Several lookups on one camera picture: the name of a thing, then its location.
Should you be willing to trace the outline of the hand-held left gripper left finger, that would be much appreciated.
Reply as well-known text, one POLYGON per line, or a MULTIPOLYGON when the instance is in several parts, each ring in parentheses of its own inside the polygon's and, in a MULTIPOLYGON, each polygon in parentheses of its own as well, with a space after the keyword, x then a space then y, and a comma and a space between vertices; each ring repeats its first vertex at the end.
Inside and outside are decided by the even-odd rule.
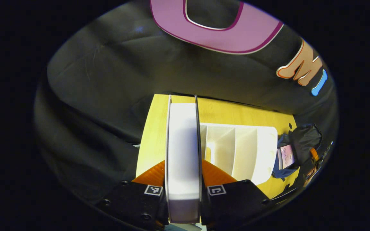
POLYGON ((96 207, 107 215, 142 230, 164 230, 169 225, 164 188, 165 162, 135 179, 117 184, 96 207))

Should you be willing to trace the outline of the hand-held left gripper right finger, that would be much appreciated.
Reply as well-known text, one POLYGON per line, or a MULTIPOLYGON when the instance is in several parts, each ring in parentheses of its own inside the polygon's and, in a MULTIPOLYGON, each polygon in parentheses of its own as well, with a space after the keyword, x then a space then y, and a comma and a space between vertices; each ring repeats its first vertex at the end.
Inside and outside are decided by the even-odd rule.
POLYGON ((242 227, 264 215, 270 199, 251 180, 236 180, 202 161, 201 222, 208 227, 242 227))

